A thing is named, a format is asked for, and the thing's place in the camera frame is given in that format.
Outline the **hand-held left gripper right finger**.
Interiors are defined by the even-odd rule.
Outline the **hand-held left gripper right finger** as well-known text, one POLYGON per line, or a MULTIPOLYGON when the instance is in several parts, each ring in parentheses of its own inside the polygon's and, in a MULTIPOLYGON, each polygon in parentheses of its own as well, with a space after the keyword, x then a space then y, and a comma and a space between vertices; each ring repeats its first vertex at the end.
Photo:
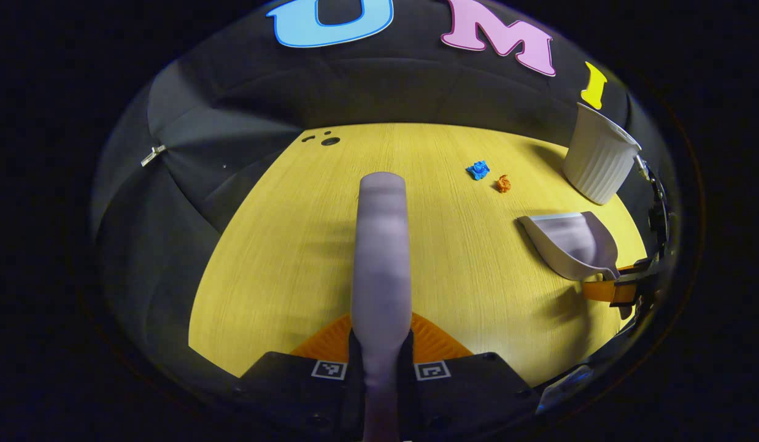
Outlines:
POLYGON ((402 441, 478 441, 531 419, 539 394, 494 352, 474 354, 420 314, 397 361, 402 441))

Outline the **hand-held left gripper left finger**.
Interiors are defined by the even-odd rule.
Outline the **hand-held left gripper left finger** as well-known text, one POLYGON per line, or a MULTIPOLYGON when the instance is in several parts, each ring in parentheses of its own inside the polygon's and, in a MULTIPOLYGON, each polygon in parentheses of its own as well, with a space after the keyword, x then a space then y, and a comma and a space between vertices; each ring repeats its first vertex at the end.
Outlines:
POLYGON ((363 440, 363 363, 350 316, 290 354, 264 353, 234 384, 233 401, 284 441, 363 440))

